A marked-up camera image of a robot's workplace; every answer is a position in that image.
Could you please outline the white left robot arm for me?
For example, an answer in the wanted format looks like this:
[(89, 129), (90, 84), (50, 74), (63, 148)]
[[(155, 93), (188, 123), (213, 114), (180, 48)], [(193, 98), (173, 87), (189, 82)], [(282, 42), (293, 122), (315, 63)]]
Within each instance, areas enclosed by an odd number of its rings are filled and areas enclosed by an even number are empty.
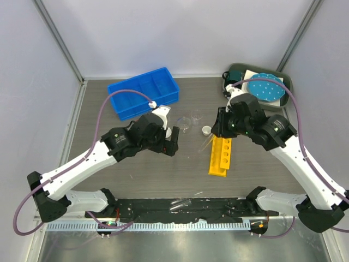
[(168, 128), (171, 108), (161, 105), (126, 127), (112, 128), (83, 154), (50, 172), (27, 176), (34, 190), (33, 200), (41, 221), (53, 222), (67, 213), (109, 218), (116, 214), (117, 200), (110, 190), (74, 191), (73, 188), (96, 172), (150, 150), (174, 156), (178, 150), (179, 128)]

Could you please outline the yellow test tube rack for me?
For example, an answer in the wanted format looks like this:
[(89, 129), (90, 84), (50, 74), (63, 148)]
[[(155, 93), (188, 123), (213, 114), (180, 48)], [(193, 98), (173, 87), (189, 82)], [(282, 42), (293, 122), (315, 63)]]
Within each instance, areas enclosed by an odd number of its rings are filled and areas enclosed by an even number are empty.
[(226, 177), (230, 169), (232, 139), (213, 136), (210, 154), (209, 175)]

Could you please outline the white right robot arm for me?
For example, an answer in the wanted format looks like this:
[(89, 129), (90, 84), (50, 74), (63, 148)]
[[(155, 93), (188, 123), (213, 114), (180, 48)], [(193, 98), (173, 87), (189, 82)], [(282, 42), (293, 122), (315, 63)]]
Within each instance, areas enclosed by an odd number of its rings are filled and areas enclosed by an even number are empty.
[(287, 194), (256, 187), (246, 197), (254, 216), (275, 211), (298, 218), (322, 233), (337, 225), (348, 209), (348, 191), (336, 183), (304, 147), (300, 132), (281, 115), (266, 116), (257, 98), (228, 85), (230, 99), (218, 108), (212, 133), (218, 138), (246, 136), (271, 153), (289, 170), (304, 194)]

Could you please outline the clear glass test tube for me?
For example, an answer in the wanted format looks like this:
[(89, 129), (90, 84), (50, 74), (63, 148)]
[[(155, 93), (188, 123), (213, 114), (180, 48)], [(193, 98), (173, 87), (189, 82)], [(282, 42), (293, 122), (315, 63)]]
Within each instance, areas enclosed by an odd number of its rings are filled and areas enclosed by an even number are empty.
[(214, 138), (213, 134), (210, 134), (210, 136), (207, 136), (206, 140), (200, 146), (198, 152), (202, 152), (203, 150), (205, 150), (207, 148), (207, 146), (209, 146), (210, 143), (213, 141), (213, 138)]
[(174, 212), (189, 205), (191, 205), (191, 199), (176, 199), (171, 202), (169, 210), (170, 212)]

